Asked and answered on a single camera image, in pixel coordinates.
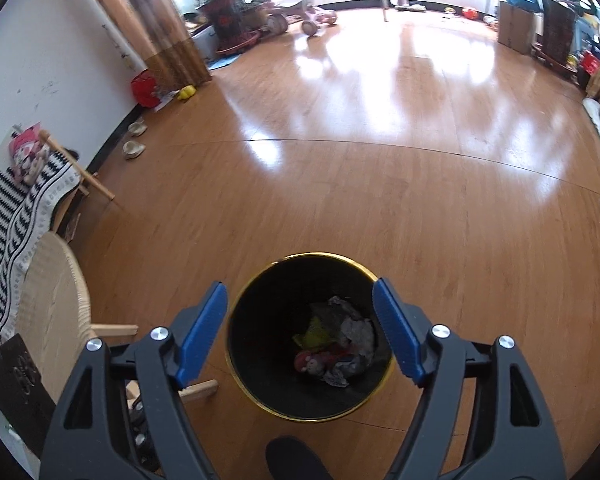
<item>yellow toy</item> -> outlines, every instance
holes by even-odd
[[[193,85],[187,85],[178,92],[178,101],[186,101],[196,93],[196,89]]]
[[[334,339],[324,329],[318,316],[313,316],[309,323],[309,328],[304,334],[296,334],[293,336],[294,342],[302,350],[313,350],[315,348],[324,348]]]

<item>red bag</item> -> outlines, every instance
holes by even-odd
[[[155,90],[158,83],[155,81],[148,70],[143,70],[131,80],[131,91],[138,101],[145,108],[153,108],[160,104],[160,99],[155,96]]]
[[[594,75],[600,68],[600,60],[592,53],[590,53],[589,50],[587,50],[584,53],[584,57],[582,58],[580,66],[583,67],[584,71],[587,74]]]

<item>striped blanket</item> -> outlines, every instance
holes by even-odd
[[[0,345],[14,335],[22,283],[40,237],[51,226],[61,198],[79,184],[79,175],[58,153],[31,187],[16,184],[0,167]]]

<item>slipper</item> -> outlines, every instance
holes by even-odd
[[[294,436],[269,442],[265,458],[274,480],[333,480],[313,450]]]
[[[137,136],[144,134],[146,129],[147,129],[147,126],[146,126],[146,123],[144,122],[143,118],[140,118],[140,120],[136,121],[135,123],[131,123],[129,125],[129,127],[127,128],[128,132],[133,137],[137,137]]]
[[[140,144],[134,140],[128,140],[122,146],[122,152],[125,154],[125,158],[129,160],[130,158],[136,158],[136,156],[144,152],[144,148],[144,144]]]

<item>wooden chair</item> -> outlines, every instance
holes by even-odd
[[[74,364],[93,337],[134,336],[137,325],[92,324],[87,284],[69,246],[53,232],[36,247],[22,287],[16,315],[20,333],[40,370],[42,383],[55,402]],[[216,392],[216,380],[194,384],[180,392],[183,400]],[[129,404],[139,395],[138,384],[127,387]]]

